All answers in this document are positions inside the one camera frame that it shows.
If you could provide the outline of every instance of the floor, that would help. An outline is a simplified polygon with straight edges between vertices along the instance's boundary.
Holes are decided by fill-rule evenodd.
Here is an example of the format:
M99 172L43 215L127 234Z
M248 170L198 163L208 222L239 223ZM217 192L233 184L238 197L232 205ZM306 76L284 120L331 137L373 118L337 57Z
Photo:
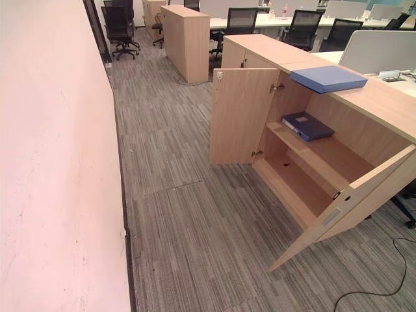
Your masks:
M249 165L211 165L212 83L181 84L163 49L114 61L114 90L138 311L333 311L350 291L393 292L416 240L392 203L373 218L269 266L301 229ZM409 201L416 209L416 201ZM394 296L356 294L336 311L414 311L416 246Z

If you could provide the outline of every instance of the desk partition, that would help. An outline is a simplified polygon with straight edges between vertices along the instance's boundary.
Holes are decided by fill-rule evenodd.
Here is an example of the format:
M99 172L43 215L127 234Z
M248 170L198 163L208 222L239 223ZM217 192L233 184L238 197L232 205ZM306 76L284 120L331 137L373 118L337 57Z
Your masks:
M329 18L360 18L367 4L350 1L330 1L324 16Z
M228 18L228 8L253 8L259 0L201 0L201 12L212 18Z
M283 8L287 5L286 16L293 16L295 10L316 11L319 0L273 0L270 9L276 16L281 16Z
M416 68L415 31L355 31L339 61L359 73Z
M373 5L369 18L374 20L398 18L403 11L401 6L394 5Z

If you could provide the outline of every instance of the office chair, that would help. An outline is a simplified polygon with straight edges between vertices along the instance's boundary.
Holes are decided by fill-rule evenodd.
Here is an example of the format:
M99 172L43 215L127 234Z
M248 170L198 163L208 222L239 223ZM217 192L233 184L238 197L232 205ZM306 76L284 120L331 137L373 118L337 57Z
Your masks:
M228 34L252 34L254 33L255 20L257 18L258 8L229 8L227 29L222 31L212 31L210 39L217 41L216 49L210 50L210 53L222 53L222 40L224 35Z
M130 44L133 43L133 30L129 25L127 16L125 14L125 9L122 6L102 6L101 10L103 11L104 20L105 20L105 30L107 32L107 38L109 40L114 40L118 42L116 50L111 53L114 57L117 54L117 60L120 60L120 55L130 54L133 56L133 60L136 59L133 52L138 55L138 51L134 49L128 49Z
M134 36L135 24L133 18L135 16L135 11L133 10L132 0L105 0L104 7L123 7ZM131 41L131 44L133 44L140 51L140 45L137 42Z
M392 19L385 27L385 31L398 31L400 26L407 20L409 14L401 13L401 15L397 19Z
M157 13L156 16L155 16L156 23L151 26L152 29L157 29L159 31L159 34L161 34L163 32L163 24L162 24L161 17L162 17L162 14ZM153 46L154 47L156 46L157 42L159 42L161 44L161 49L162 49L163 48L163 43L164 43L163 37L153 41Z
M185 8L191 8L195 11L200 11L200 0L183 0L183 6Z
M352 33L362 26L362 21L336 18L328 38L322 41L319 52L344 51Z
M322 14L323 12L295 10L291 26L283 33L281 41L311 51Z
M407 227L410 229L416 228L415 218L411 215L409 210L404 206L404 204L399 198L416 198L416 179L410 182L398 194L396 194L390 199L410 219L410 221L406 222Z

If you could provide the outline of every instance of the white desk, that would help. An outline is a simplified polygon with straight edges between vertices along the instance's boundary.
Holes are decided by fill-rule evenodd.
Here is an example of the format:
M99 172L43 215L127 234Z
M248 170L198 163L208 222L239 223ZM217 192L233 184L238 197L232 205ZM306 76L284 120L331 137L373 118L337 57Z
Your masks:
M319 27L332 27L333 21L335 18L321 18L319 22ZM382 20L378 21L377 19L370 19L365 21L364 19L351 19L357 21L364 21L363 27L385 27L389 21ZM267 28L267 27L288 27L292 23L292 18L268 18L268 14L259 14L256 19L255 26L256 28ZM211 18L209 28L211 30L215 29L225 29L227 28L227 19L224 18ZM402 29L413 29L413 24L405 23L401 27Z
M336 52L318 52L318 53L311 53L316 55L317 57L320 57L324 60L327 60L329 62L338 64L342 55L343 55L344 51L336 51ZM377 79L379 81L381 81L382 83L385 83L386 85L397 89L403 93L406 93L410 96L413 96L414 98L416 98L416 82L413 81L411 78L406 77L406 76L400 76L403 79L406 79L405 81L396 81L393 83L387 83L381 79L378 79L378 75L377 74L369 74L369 75L364 75L365 77L368 78L372 78L372 79Z

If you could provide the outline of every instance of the black cable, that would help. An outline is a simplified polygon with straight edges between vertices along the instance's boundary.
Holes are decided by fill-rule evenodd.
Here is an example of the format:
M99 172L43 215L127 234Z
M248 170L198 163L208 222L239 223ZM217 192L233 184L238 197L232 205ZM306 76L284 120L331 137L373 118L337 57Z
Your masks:
M399 254L402 256L403 261L404 261L404 274L403 274L402 281L400 282L400 285L398 286L397 290L395 292L392 292L391 294L376 294L375 292L372 292L371 293L371 292L367 292L367 291L352 291L352 292L348 292L348 293L343 294L341 297L338 298L338 300L335 303L335 306L333 307L333 312L335 312L335 310L337 309L338 303L341 301L341 299L344 298L344 297L346 297L346 296L348 296L348 295L350 295L350 294L371 294L371 295L374 295L374 296L388 297L388 296L395 295L396 293L399 292L399 290L401 290L401 288L403 286L403 283L404 283L404 278L406 277L406 273L408 271L408 263L406 262L406 258L403 256L403 253L401 253L400 250L397 248L397 245L396 245L396 241L397 240L398 241L399 240L403 240L403 241L413 242L413 243L416 244L416 241L415 240L405 239L405 238L402 238L402 237L401 238L395 238L395 239L393 239L393 245L396 248L396 250L399 252Z

